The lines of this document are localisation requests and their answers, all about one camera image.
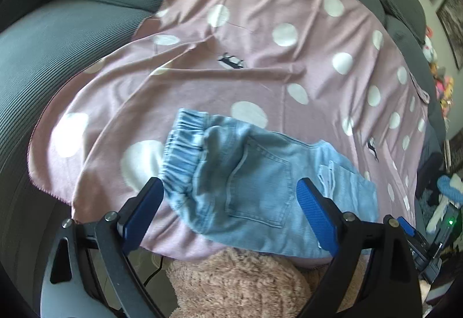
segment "couch armrest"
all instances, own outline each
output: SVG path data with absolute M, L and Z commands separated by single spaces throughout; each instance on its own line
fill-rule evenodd
M 0 2 L 0 32 L 51 0 L 3 0 Z

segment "pink polka dot blanket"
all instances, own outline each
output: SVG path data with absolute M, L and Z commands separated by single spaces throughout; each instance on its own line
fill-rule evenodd
M 51 100 L 30 142 L 30 177 L 74 219 L 98 220 L 158 175 L 177 111 L 189 108 L 331 143 L 376 185 L 380 220 L 414 225 L 428 102 L 357 0 L 165 0 L 131 43 Z M 182 260 L 224 247 L 166 199 L 142 246 Z

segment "elastic waistband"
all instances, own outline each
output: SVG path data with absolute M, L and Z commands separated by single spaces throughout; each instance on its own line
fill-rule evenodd
M 208 122 L 207 112 L 181 108 L 168 135 L 159 178 L 173 209 L 182 206 L 192 190 Z

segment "light blue jeans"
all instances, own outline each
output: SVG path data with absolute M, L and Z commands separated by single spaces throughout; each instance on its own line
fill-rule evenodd
M 342 212 L 376 221 L 376 188 L 327 142 L 306 145 L 230 117 L 180 109 L 160 176 L 194 231 L 241 249 L 329 257 L 296 199 L 308 177 Z

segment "framed picture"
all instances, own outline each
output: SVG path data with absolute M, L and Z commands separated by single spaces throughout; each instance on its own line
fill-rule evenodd
M 437 11 L 458 70 L 463 67 L 463 0 L 445 0 Z
M 463 169 L 463 129 L 451 140 L 445 140 L 444 160 L 447 173 L 453 174 Z

